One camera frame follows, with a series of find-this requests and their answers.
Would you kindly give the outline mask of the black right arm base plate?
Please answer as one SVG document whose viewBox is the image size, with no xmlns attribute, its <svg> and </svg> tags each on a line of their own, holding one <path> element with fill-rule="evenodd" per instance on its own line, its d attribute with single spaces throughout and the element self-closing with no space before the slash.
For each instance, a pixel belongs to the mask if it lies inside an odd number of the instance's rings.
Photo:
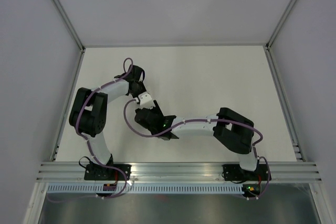
<svg viewBox="0 0 336 224">
<path fill-rule="evenodd" d="M 257 165 L 255 171 L 242 169 L 238 164 L 222 165 L 222 177 L 228 182 L 263 182 L 268 180 L 270 172 L 266 164 Z"/>
</svg>

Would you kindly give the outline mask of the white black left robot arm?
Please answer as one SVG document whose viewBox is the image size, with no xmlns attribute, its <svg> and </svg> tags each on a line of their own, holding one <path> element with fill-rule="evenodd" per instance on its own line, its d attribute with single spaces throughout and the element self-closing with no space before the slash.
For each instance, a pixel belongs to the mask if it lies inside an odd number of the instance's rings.
<svg viewBox="0 0 336 224">
<path fill-rule="evenodd" d="M 90 153 L 87 157 L 89 164 L 86 166 L 85 180 L 128 179 L 127 171 L 114 165 L 103 129 L 106 125 L 108 104 L 124 95 L 137 98 L 145 92 L 144 79 L 145 71 L 139 66 L 130 65 L 128 69 L 124 69 L 123 74 L 115 76 L 98 88 L 78 89 L 70 111 L 69 124 L 84 139 Z"/>
</svg>

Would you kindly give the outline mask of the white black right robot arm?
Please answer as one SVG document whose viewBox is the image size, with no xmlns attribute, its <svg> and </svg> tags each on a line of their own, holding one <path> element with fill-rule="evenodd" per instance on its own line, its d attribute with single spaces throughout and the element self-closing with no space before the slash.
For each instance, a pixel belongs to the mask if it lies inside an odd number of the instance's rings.
<svg viewBox="0 0 336 224">
<path fill-rule="evenodd" d="M 263 135 L 254 128 L 251 120 L 229 108 L 220 108 L 218 113 L 202 118 L 188 119 L 165 116 L 154 101 L 151 108 L 136 109 L 134 120 L 151 133 L 149 137 L 165 141 L 194 136 L 213 137 L 237 154 L 243 178 L 252 179 L 259 172 L 255 146 L 263 140 Z"/>
</svg>

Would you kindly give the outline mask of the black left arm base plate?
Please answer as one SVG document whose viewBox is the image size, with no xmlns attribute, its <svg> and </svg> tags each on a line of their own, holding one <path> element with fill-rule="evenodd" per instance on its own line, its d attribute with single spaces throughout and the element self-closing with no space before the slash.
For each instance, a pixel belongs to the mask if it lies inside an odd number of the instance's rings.
<svg viewBox="0 0 336 224">
<path fill-rule="evenodd" d="M 125 178 L 129 180 L 131 175 L 130 164 L 115 164 L 115 169 L 104 168 L 98 164 L 90 163 L 86 166 L 84 180 L 91 181 L 108 181 L 117 180 L 125 181 Z"/>
</svg>

